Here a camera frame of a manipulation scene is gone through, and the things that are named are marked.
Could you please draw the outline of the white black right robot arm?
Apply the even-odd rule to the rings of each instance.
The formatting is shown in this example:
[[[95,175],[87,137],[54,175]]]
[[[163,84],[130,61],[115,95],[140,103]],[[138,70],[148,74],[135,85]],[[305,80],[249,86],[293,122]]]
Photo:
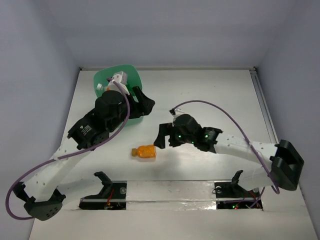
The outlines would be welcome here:
[[[180,114],[172,122],[160,124],[154,145],[164,149],[165,137],[169,137],[169,146],[173,148],[192,144],[203,152],[234,156],[260,164],[255,170],[245,172],[241,169],[236,172],[230,183],[230,190],[235,196],[268,186],[287,191],[295,191],[298,187],[304,160],[287,140],[281,140],[278,144],[248,141],[219,128],[202,127],[189,114]]]

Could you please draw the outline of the orange juice bottle barcode label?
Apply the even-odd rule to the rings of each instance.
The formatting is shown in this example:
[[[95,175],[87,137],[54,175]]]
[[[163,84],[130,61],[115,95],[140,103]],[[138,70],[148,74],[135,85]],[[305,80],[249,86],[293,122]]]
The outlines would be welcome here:
[[[133,157],[139,157],[141,159],[151,159],[155,158],[157,153],[156,153],[156,147],[151,144],[151,145],[141,145],[137,148],[133,148],[131,150],[131,155]]]

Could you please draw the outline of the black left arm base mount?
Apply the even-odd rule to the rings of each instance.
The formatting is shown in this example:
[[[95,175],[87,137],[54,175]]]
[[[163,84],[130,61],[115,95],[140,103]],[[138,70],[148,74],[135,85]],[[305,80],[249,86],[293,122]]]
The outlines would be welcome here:
[[[99,193],[82,197],[79,201],[81,210],[126,210],[127,182],[113,182],[104,172],[95,172],[102,188]]]

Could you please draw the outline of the orange label clear tea bottle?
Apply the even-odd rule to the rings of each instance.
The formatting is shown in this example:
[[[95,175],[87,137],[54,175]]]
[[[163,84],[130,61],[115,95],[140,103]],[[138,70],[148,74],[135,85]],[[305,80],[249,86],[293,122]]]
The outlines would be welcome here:
[[[105,91],[108,91],[109,90],[109,87],[108,86],[104,86],[102,85],[101,83],[98,83],[97,86],[96,86],[96,90],[98,92],[105,92]]]

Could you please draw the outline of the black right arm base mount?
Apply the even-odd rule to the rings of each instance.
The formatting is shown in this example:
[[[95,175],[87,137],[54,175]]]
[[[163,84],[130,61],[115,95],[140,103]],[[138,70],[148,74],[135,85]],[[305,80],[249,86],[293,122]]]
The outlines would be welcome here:
[[[263,209],[260,190],[245,190],[238,185],[243,170],[239,170],[231,181],[214,183],[212,193],[216,197],[217,210]]]

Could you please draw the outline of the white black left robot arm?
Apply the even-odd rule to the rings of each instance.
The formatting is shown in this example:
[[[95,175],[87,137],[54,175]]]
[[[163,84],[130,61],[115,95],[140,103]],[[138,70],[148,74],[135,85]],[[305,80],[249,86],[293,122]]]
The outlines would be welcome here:
[[[9,192],[24,201],[30,219],[46,221],[56,215],[66,196],[58,186],[66,175],[96,148],[116,137],[129,119],[138,119],[152,112],[155,101],[139,86],[131,94],[121,83],[113,82],[95,100],[94,108],[68,131],[52,158],[36,167],[36,174],[27,181],[19,178]]]

